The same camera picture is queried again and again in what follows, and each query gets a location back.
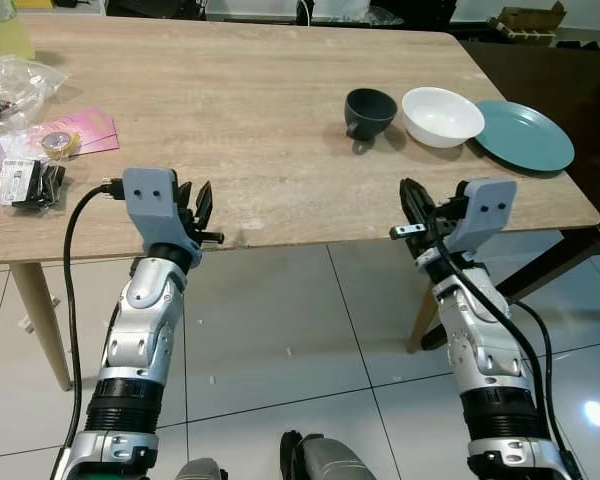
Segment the black cable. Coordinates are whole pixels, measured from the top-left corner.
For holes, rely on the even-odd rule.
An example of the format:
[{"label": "black cable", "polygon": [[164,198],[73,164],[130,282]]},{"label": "black cable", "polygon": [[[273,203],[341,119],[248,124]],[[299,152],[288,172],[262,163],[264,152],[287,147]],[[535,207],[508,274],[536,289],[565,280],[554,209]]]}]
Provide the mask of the black cable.
[{"label": "black cable", "polygon": [[517,305],[518,307],[525,310],[529,315],[533,317],[533,319],[537,322],[540,327],[540,331],[542,332],[542,339],[544,340],[544,349],[546,351],[545,358],[545,369],[544,369],[544,394],[547,401],[547,415],[549,416],[549,423],[551,424],[551,430],[553,430],[553,436],[556,439],[556,443],[558,444],[558,448],[560,450],[566,450],[564,441],[562,440],[562,435],[560,435],[560,430],[558,429],[558,422],[556,421],[556,415],[553,409],[553,357],[552,357],[552,349],[551,349],[551,338],[549,337],[549,331],[547,330],[547,326],[542,321],[542,318],[538,313],[532,309],[529,305],[520,300],[514,300],[511,298],[507,298],[509,303]]},{"label": "black cable", "polygon": [[62,268],[64,270],[64,282],[67,287],[67,304],[69,305],[69,337],[71,339],[71,363],[73,365],[73,413],[71,415],[71,423],[67,438],[64,441],[63,448],[69,448],[73,444],[73,440],[78,430],[78,422],[80,421],[80,409],[82,407],[82,373],[80,371],[80,352],[78,350],[78,331],[76,328],[76,300],[73,291],[73,279],[71,278],[71,240],[73,239],[73,231],[76,228],[76,222],[84,207],[93,197],[99,193],[105,192],[106,187],[100,185],[82,197],[76,208],[73,210],[67,225],[67,231],[64,236],[64,249],[62,251]]},{"label": "black cable", "polygon": [[487,311],[493,315],[503,326],[507,329],[507,331],[513,336],[513,338],[518,342],[518,344],[522,347],[522,350],[526,353],[529,362],[531,363],[531,371],[533,372],[533,386],[536,394],[536,403],[538,408],[538,414],[542,419],[543,427],[547,437],[551,437],[549,431],[549,424],[547,422],[547,411],[544,404],[544,391],[542,388],[542,375],[540,369],[540,362],[538,361],[538,356],[533,351],[533,347],[526,339],[526,337],[522,334],[518,327],[514,325],[514,323],[509,320],[498,307],[496,307],[481,291],[475,284],[462,272],[460,268],[455,264],[453,258],[451,258],[451,253],[444,244],[442,240],[442,236],[438,231],[438,224],[436,222],[436,217],[440,214],[440,210],[438,208],[434,209],[429,217],[427,218],[427,230],[431,232],[433,237],[433,242],[440,253],[440,257],[445,261],[448,267],[453,271],[454,275],[458,277],[458,280],[471,292],[471,294],[478,300]]}]

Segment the white tile floor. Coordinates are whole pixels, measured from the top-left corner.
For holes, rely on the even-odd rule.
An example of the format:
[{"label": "white tile floor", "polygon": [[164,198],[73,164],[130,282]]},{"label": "white tile floor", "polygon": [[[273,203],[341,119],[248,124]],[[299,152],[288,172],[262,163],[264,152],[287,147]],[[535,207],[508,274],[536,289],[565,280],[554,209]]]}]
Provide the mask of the white tile floor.
[{"label": "white tile floor", "polygon": [[[559,238],[503,235],[482,253],[497,282]],[[85,405],[129,265],[73,269]],[[278,442],[292,428],[344,441],[378,480],[473,478],[444,349],[404,352],[427,284],[411,265],[397,242],[207,254],[189,275],[152,478],[174,478],[188,458],[213,456],[230,478],[278,480]],[[62,271],[49,264],[45,272],[62,300],[66,340]],[[600,480],[600,257],[527,301],[554,339],[558,421],[587,478]],[[23,315],[0,268],[0,478],[46,480],[71,394],[57,388],[35,335],[17,327]],[[540,348],[529,318],[515,310],[514,319]]]}]

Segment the wooden table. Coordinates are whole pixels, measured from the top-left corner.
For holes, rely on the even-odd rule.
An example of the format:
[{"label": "wooden table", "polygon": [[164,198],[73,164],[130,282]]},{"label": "wooden table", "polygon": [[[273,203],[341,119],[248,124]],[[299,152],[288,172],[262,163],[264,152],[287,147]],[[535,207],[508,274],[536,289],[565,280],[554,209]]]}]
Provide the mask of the wooden table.
[{"label": "wooden table", "polygon": [[[69,377],[40,262],[61,258],[69,214],[84,193],[131,165],[174,168],[195,187],[211,180],[210,229],[226,234],[224,248],[386,238],[405,222],[404,177],[438,201],[462,179],[514,177],[512,231],[599,221],[568,175],[524,178],[467,146],[427,148],[399,117],[372,148],[352,145],[343,106],[357,87],[398,102],[423,85],[473,101],[502,98],[449,35],[77,15],[23,15],[23,23],[37,59],[71,75],[40,120],[97,106],[113,116],[121,146],[71,161],[66,201],[52,215],[0,211],[0,263],[11,265],[63,388]],[[89,205],[75,258],[140,251],[122,202]]]}]

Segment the black cup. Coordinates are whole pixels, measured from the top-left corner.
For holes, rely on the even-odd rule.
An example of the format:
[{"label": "black cup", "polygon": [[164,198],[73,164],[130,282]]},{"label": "black cup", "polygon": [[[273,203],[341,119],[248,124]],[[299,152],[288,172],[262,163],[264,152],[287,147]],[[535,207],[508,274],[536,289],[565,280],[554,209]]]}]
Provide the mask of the black cup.
[{"label": "black cup", "polygon": [[347,136],[366,141],[383,132],[398,113],[398,106],[386,93],[371,88],[359,88],[347,95],[344,119]]}]

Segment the white wall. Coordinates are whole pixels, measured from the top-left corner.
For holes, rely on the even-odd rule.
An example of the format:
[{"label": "white wall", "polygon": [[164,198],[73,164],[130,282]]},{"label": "white wall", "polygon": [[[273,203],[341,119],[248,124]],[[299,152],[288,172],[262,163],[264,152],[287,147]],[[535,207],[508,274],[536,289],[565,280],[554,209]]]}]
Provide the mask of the white wall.
[{"label": "white wall", "polygon": [[[314,18],[356,18],[366,11],[369,0],[315,0],[315,3]],[[554,3],[555,0],[458,0],[452,21],[481,22],[498,15],[504,6],[551,8]],[[600,30],[600,0],[562,0],[562,4],[567,11],[563,27]],[[209,0],[207,15],[210,20],[224,16],[295,18],[296,0]]]}]

